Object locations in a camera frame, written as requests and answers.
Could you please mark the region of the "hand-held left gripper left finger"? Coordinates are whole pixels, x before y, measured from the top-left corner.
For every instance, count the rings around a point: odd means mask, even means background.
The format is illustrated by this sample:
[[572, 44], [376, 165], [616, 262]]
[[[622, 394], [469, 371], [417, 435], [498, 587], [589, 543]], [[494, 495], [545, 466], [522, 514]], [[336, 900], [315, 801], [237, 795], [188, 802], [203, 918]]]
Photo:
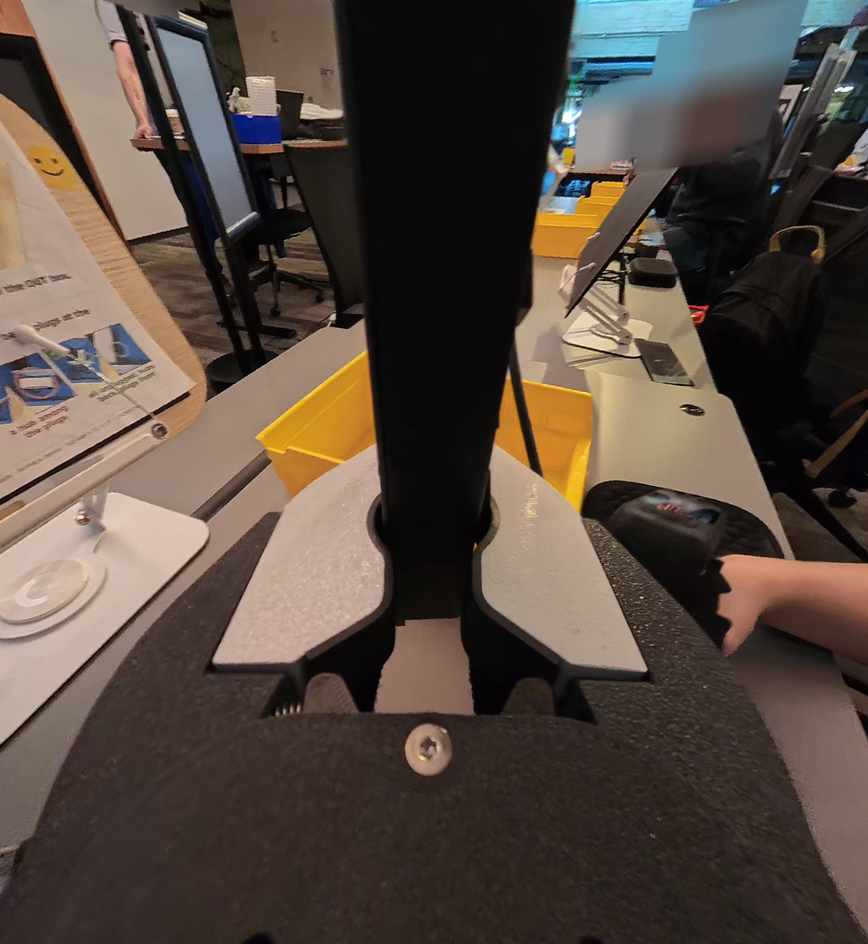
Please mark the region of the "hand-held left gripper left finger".
[[215, 669], [380, 672], [393, 651], [380, 499], [377, 449], [368, 447], [287, 503], [212, 657]]

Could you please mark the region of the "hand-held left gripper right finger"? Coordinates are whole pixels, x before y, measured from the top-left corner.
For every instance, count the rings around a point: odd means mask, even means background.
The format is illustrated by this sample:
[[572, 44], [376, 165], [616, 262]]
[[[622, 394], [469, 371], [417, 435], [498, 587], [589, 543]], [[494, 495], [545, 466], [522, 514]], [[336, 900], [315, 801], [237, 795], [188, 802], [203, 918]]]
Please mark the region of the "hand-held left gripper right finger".
[[489, 496], [472, 586], [486, 616], [544, 657], [554, 679], [643, 679], [640, 648], [580, 514], [498, 447]]

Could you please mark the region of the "yellow plastic bin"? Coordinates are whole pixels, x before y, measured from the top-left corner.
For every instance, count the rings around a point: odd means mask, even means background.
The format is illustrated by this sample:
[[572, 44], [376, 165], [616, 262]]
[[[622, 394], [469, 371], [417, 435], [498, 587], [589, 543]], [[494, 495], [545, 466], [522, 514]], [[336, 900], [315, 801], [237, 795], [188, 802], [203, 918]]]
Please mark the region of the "yellow plastic bin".
[[568, 183], [566, 194], [553, 197], [537, 214], [531, 242], [533, 256], [577, 259], [626, 188], [627, 184], [617, 179]]
[[[593, 398], [528, 381], [522, 388], [543, 478], [579, 511], [593, 439]], [[374, 445], [368, 354], [336, 371], [257, 438], [292, 497]]]

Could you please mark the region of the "black usb hub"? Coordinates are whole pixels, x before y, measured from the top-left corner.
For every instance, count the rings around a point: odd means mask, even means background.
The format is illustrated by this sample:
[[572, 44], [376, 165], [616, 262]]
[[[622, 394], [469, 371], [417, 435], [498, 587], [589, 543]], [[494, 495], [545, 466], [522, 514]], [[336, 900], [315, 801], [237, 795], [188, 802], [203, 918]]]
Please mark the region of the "black usb hub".
[[460, 615], [574, 2], [333, 2], [395, 620]]

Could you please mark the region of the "person's right hand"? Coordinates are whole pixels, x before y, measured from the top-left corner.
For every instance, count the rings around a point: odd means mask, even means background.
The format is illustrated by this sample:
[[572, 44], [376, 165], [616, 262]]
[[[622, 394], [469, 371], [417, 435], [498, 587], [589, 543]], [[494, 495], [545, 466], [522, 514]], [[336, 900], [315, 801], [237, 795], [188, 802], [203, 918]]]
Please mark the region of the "person's right hand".
[[726, 589], [718, 598], [716, 615], [724, 623], [721, 651], [728, 657], [747, 641], [758, 620], [782, 601], [794, 561], [728, 555], [720, 564]]

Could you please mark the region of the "grey square plate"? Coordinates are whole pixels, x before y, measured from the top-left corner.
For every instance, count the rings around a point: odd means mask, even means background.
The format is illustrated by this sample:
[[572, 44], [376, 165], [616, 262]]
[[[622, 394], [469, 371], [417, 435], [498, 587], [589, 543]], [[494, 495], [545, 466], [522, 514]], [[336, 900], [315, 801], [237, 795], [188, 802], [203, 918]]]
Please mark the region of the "grey square plate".
[[654, 383], [695, 387], [692, 378], [668, 344], [637, 339], [636, 347], [640, 354], [640, 361]]

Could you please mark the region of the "white stand base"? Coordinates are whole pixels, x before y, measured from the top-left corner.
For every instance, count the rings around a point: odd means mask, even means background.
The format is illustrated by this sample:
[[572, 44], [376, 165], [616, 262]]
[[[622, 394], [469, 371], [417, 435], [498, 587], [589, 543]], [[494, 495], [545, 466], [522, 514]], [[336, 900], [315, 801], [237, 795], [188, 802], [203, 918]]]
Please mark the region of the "white stand base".
[[206, 546], [200, 519], [111, 493], [0, 554], [0, 747]]

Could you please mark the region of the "black office chair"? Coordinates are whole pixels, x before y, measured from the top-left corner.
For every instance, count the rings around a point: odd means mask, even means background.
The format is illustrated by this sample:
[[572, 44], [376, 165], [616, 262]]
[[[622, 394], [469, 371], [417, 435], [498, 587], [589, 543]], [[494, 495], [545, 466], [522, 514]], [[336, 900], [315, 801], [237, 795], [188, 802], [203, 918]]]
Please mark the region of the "black office chair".
[[829, 519], [868, 491], [868, 204], [784, 222], [698, 331], [769, 491]]
[[308, 213], [333, 290], [334, 325], [366, 313], [357, 194], [350, 148], [337, 142], [284, 142], [284, 155]]

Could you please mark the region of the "black bag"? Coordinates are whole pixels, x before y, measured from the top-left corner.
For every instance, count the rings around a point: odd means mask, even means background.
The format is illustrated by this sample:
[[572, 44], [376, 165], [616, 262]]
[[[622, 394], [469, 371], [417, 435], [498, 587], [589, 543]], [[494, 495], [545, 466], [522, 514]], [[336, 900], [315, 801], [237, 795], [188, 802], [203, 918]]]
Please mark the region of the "black bag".
[[676, 286], [678, 272], [670, 259], [635, 256], [628, 268], [628, 284], [654, 288], [672, 289]]

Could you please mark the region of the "instruction poster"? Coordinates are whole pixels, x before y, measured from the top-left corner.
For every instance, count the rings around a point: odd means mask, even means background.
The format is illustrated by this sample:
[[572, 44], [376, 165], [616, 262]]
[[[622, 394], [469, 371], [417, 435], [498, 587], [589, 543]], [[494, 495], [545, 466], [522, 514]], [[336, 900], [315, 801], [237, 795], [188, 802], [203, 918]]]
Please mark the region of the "instruction poster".
[[0, 513], [193, 386], [0, 123]]

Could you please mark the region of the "blue storage box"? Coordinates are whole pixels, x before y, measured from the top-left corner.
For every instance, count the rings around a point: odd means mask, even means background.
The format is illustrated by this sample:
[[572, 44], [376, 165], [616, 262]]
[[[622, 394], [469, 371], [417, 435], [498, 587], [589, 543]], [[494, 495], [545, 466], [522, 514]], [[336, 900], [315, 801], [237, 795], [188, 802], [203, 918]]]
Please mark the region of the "blue storage box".
[[281, 117], [233, 112], [233, 126], [242, 147], [273, 147], [283, 142]]

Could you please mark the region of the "black monitor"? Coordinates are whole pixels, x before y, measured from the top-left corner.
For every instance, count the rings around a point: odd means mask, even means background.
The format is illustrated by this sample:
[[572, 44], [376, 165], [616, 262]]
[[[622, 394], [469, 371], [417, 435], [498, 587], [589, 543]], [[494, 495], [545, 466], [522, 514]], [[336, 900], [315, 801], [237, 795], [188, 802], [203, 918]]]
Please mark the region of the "black monitor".
[[[143, 13], [142, 18], [182, 126], [181, 142], [175, 138], [167, 114], [155, 113], [161, 149], [174, 172], [176, 186], [181, 187], [180, 200], [192, 238], [232, 346], [232, 353], [216, 358], [205, 368], [210, 388], [221, 393], [273, 358], [261, 342], [262, 320], [255, 286], [241, 247], [242, 239], [261, 218], [251, 193], [239, 138], [218, 85], [214, 52], [206, 29], [168, 16]], [[184, 154], [194, 168], [214, 220], [236, 298], [234, 309], [183, 175]]]

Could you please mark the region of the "yellow smiley sticker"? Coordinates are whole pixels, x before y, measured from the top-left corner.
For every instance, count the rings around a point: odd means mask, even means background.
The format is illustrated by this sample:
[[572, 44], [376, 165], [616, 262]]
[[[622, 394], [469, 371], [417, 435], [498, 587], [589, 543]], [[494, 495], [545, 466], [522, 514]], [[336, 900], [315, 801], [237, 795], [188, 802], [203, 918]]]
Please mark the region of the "yellow smiley sticker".
[[52, 189], [69, 192], [81, 183], [69, 160], [54, 148], [30, 146], [26, 157], [44, 183]]

